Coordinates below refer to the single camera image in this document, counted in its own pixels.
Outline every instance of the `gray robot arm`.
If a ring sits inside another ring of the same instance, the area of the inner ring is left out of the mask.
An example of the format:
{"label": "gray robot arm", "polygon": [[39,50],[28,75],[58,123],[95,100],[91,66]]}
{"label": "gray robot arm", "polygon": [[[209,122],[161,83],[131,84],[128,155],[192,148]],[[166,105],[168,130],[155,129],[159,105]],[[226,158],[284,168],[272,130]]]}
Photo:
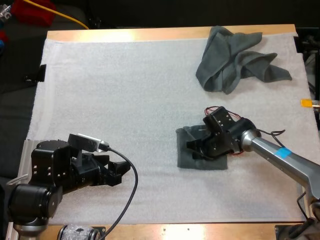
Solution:
{"label": "gray robot arm", "polygon": [[[308,205],[313,206],[320,200],[320,165],[263,139],[256,129],[242,134],[241,148],[246,152],[256,152],[303,186]],[[313,214],[319,220],[317,209],[317,206],[312,207]]]}

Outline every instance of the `gray cloth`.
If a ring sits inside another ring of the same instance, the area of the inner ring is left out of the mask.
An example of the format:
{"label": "gray cloth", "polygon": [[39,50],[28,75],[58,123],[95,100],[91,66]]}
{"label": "gray cloth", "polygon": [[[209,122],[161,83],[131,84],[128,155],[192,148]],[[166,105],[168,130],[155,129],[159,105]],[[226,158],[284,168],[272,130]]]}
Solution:
{"label": "gray cloth", "polygon": [[182,169],[197,170],[226,170],[228,169],[227,155],[223,155],[217,159],[194,159],[195,151],[187,148],[187,142],[207,137],[210,132],[207,131],[205,125],[184,126],[176,131],[178,159],[177,166]]}
{"label": "gray cloth", "polygon": [[287,70],[270,65],[276,53],[244,51],[261,39],[261,32],[233,34],[224,27],[212,27],[195,74],[204,90],[230,94],[240,79],[253,76],[265,83],[292,80]]}

